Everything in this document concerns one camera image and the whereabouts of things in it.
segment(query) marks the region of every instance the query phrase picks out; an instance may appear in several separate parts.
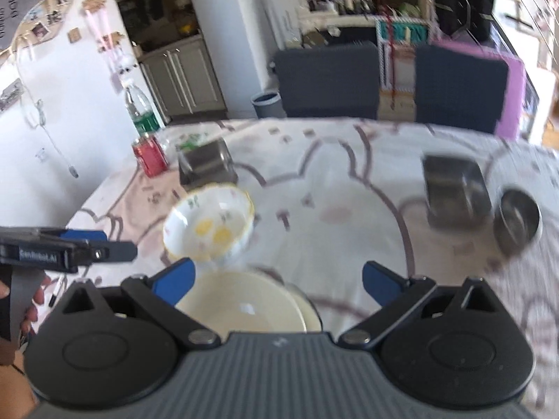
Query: stainless steel bowl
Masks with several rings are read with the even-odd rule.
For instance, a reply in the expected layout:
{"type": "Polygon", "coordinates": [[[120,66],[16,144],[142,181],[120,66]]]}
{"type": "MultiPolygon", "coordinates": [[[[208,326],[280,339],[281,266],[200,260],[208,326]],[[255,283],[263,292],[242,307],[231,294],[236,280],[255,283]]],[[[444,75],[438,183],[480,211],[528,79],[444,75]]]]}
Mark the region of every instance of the stainless steel bowl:
{"type": "Polygon", "coordinates": [[[435,228],[472,229],[491,214],[491,199],[477,162],[461,157],[426,156],[428,221],[435,228]]]}
{"type": "Polygon", "coordinates": [[[178,161],[181,185],[186,190],[209,183],[236,183],[238,180],[233,159],[222,138],[191,151],[180,151],[178,161]]]}
{"type": "Polygon", "coordinates": [[[493,231],[502,253],[518,255],[542,234],[542,214],[538,204],[521,190],[505,190],[495,212],[493,231]]]}

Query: table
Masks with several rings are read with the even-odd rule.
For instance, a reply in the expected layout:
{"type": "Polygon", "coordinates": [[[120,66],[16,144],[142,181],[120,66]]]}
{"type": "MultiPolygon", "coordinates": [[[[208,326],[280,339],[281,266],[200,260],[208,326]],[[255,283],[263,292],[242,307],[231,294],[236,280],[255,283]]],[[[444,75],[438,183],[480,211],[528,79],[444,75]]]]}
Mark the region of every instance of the table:
{"type": "MultiPolygon", "coordinates": [[[[536,355],[525,404],[540,419],[557,418],[559,162],[554,152],[469,131],[356,119],[241,120],[169,131],[223,136],[238,185],[255,204],[251,243],[228,269],[259,270],[297,285],[335,336],[378,309],[361,283],[367,260],[403,276],[424,274],[439,284],[485,277],[536,355]],[[541,239],[522,256],[505,260],[490,223],[473,232],[430,229],[421,167],[427,153],[474,158],[494,205],[507,185],[527,190],[542,209],[541,239]]],[[[139,256],[128,265],[82,269],[79,276],[96,285],[117,285],[132,274],[153,275],[168,265],[161,227],[185,194],[176,166],[148,179],[132,157],[127,160],[69,227],[102,229],[112,240],[132,240],[139,256]]],[[[47,313],[41,308],[41,321],[47,313]]]]}

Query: yellow rim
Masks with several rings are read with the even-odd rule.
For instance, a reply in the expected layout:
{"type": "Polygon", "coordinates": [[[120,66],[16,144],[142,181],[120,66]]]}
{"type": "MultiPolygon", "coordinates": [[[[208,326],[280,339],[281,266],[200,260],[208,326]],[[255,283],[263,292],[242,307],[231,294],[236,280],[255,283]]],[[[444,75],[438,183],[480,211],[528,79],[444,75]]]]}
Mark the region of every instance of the yellow rim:
{"type": "Polygon", "coordinates": [[[210,262],[211,260],[215,260],[217,258],[223,257],[227,252],[229,252],[231,250],[231,247],[233,247],[235,244],[237,244],[243,237],[244,235],[248,232],[248,230],[250,229],[251,225],[254,222],[254,203],[252,203],[251,197],[249,196],[248,192],[246,192],[245,190],[242,190],[240,188],[238,188],[235,184],[233,183],[209,183],[206,184],[205,186],[202,186],[201,188],[197,188],[197,189],[192,189],[190,192],[188,192],[188,194],[186,194],[184,196],[184,198],[179,201],[169,212],[169,214],[167,214],[167,218],[165,219],[165,222],[163,223],[163,231],[161,232],[161,241],[163,242],[163,247],[165,248],[165,250],[167,251],[167,253],[169,253],[170,256],[172,256],[174,259],[176,260],[180,260],[181,256],[178,256],[177,254],[175,254],[174,252],[171,252],[171,250],[169,250],[169,247],[167,247],[167,245],[165,244],[165,238],[163,237],[164,231],[165,231],[165,225],[167,224],[167,220],[169,219],[169,216],[179,207],[181,206],[185,201],[187,201],[190,197],[195,196],[195,195],[199,195],[202,192],[204,192],[206,189],[217,189],[217,188],[222,188],[222,187],[228,187],[228,188],[232,188],[232,189],[236,189],[239,191],[239,193],[244,194],[245,197],[247,197],[248,203],[249,203],[249,218],[247,220],[247,223],[245,224],[245,226],[242,228],[242,231],[240,233],[240,236],[237,236],[237,238],[235,238],[234,240],[232,240],[229,244],[227,244],[222,250],[218,251],[218,252],[214,252],[209,254],[206,257],[201,257],[201,258],[195,258],[192,257],[190,255],[187,255],[187,257],[189,257],[190,259],[192,259],[193,262],[210,262]]]}

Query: red soda can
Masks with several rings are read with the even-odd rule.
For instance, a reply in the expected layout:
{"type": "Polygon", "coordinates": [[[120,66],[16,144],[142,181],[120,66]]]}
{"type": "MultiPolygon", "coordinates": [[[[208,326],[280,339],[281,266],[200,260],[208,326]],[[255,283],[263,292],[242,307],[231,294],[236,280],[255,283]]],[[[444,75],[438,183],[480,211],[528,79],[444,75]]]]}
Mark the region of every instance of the red soda can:
{"type": "Polygon", "coordinates": [[[167,161],[155,135],[146,133],[136,139],[132,150],[147,177],[153,178],[167,170],[167,161]]]}

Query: cable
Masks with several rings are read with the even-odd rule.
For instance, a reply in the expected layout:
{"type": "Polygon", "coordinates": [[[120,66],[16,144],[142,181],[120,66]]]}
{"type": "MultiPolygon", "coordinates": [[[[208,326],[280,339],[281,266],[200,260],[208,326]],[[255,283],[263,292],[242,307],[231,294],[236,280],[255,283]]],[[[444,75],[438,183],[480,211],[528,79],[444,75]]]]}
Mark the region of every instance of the cable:
{"type": "Polygon", "coordinates": [[[12,367],[18,371],[20,374],[22,374],[23,376],[25,376],[25,373],[23,372],[23,370],[21,370],[16,364],[12,364],[12,367]]]}
{"type": "MultiPolygon", "coordinates": [[[[16,71],[17,74],[20,77],[21,80],[21,84],[23,86],[23,88],[25,89],[25,91],[27,91],[27,93],[29,94],[29,98],[31,99],[31,101],[33,102],[33,106],[35,107],[35,109],[37,110],[38,113],[38,122],[33,122],[30,121],[29,118],[27,118],[27,113],[26,111],[24,111],[24,105],[23,105],[23,100],[20,100],[20,105],[22,107],[23,113],[26,116],[26,120],[29,124],[29,126],[31,127],[31,129],[36,129],[38,127],[41,127],[43,129],[43,131],[45,131],[46,136],[48,137],[52,147],[55,149],[55,151],[58,153],[58,155],[62,158],[62,160],[66,163],[66,165],[68,166],[68,171],[70,172],[70,174],[78,179],[79,178],[79,174],[78,171],[76,170],[76,168],[68,161],[68,159],[66,158],[66,156],[64,156],[64,154],[62,153],[62,151],[60,151],[60,148],[58,148],[57,144],[54,142],[54,140],[52,139],[52,136],[50,135],[49,131],[46,128],[46,116],[45,113],[43,111],[43,100],[42,99],[38,99],[35,100],[35,98],[33,97],[33,94],[31,93],[31,90],[29,89],[29,87],[25,84],[25,81],[23,80],[23,75],[21,74],[21,70],[20,70],[20,61],[19,61],[19,46],[18,46],[18,42],[19,42],[19,37],[16,39],[15,45],[16,45],[16,51],[14,53],[12,46],[10,46],[9,51],[10,54],[14,55],[15,58],[15,66],[16,66],[16,71]]],[[[29,40],[27,40],[27,43],[29,45],[29,49],[32,48],[31,43],[29,42],[29,40]]]]}

